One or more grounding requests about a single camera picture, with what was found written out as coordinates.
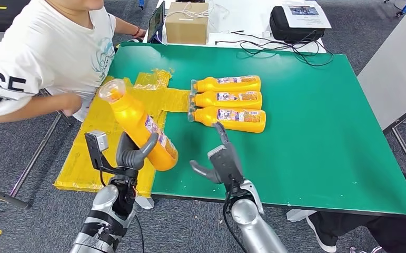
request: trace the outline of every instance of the plastic bottle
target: plastic bottle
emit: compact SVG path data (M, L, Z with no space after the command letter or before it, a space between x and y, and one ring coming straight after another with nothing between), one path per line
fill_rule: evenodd
M260 77L247 75L238 77L213 78L191 81L193 93L206 91L260 91Z
M176 165L175 146L147 114L144 105L127 93L123 80L114 79L104 84L99 97L110 104L116 120L138 147L147 142L151 133L159 134L158 143L147 156L156 170L165 171Z
M266 125L266 113L262 110L223 108L209 106L201 109L189 108L190 122L201 122L208 127L220 122L224 128L244 132L261 133Z
M262 93L258 91L191 93L189 104L198 107L218 106L260 110L262 108Z

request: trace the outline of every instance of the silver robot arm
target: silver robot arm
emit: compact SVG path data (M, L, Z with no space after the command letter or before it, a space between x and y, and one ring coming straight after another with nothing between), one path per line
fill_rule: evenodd
M101 180L102 171L115 176L94 198L91 211L70 253L115 253L119 242L135 218L134 202L138 171L143 167L144 159L155 147L158 134L153 133L147 143L138 148L125 132L122 133L117 147L116 168L113 168L102 154L102 151L108 148L104 132L86 133L85 140L93 167L100 170Z
M264 211L259 194L254 184L243 177L237 152L228 140L223 125L217 123L214 127L217 128L222 142L222 145L207 153L214 169L205 168L196 161L191 161L193 170L213 183L224 184L226 201L223 215L225 217L226 213L231 213L241 230L244 246L238 241L226 220L225 223L245 252L288 253L274 229L263 220Z

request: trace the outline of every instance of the gray carpet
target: gray carpet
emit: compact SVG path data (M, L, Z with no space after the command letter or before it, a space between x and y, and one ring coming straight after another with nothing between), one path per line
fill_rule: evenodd
M146 1L141 11L135 0L106 1L109 12L136 25L146 27L157 1ZM333 29L323 38L327 48L348 56L358 74L385 38L397 25L397 11L382 0L322 0ZM117 35L114 42L130 38ZM18 123L0 124L0 190L9 192L13 183L35 151L55 115L46 115ZM19 197L29 200L29 210L0 202L0 253L67 252L86 217L93 193L60 191L52 186L72 142L79 130L76 122L63 122L33 172L23 185ZM406 126L401 129L406 139ZM406 157L392 134L389 144L403 169ZM240 252L222 219L219 203L159 199L153 210L140 210L139 218L146 252ZM286 221L286 208L266 208L266 220L275 228L290 252L323 252L306 222ZM141 252L140 233L132 224L130 237L124 238L118 252ZM376 242L367 229L358 228L340 238L338 252L351 246L370 252Z

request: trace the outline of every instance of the clear bottle cap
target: clear bottle cap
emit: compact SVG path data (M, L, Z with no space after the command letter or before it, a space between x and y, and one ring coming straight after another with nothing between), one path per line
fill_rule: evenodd
M189 94L189 106L195 106L195 93Z
M198 84L198 81L195 80L195 79L192 79L192 80L190 81L190 90L191 90L191 92L192 92L193 94L195 94L195 93L198 92L198 90L196 89L196 85L197 85L197 84Z
M189 122L194 122L195 121L195 107L189 106L189 110L187 111L187 120Z
M122 79L113 79L99 89L99 97L109 103L114 103L124 96L125 83Z

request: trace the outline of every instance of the person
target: person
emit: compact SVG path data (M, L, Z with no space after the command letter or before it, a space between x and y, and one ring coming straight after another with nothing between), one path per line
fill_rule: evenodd
M0 123L58 110L83 121L114 58L114 33L145 32L103 0L31 0L0 43ZM36 96L44 88L52 96Z
M339 236L365 226L387 253L406 253L406 217L368 216L338 212L316 212L306 218L321 248L336 252Z

